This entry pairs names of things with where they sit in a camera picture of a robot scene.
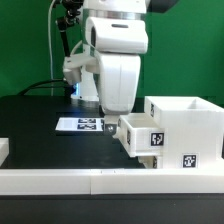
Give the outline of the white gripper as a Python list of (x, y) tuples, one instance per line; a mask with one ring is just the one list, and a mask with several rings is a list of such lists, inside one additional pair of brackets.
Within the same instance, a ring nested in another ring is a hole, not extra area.
[(98, 94), (104, 117), (104, 133), (115, 135), (117, 115), (133, 109), (141, 59), (138, 55), (96, 53), (99, 63)]

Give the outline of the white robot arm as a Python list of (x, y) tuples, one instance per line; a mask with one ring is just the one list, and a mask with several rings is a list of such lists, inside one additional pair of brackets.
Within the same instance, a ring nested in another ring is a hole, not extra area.
[(115, 134), (118, 120), (131, 113), (141, 68), (140, 56), (148, 50), (149, 38), (144, 16), (165, 13), (179, 0), (84, 0), (82, 15), (83, 47), (68, 54), (63, 63), (66, 81), (88, 88), (91, 75), (94, 92), (104, 114), (103, 130)]

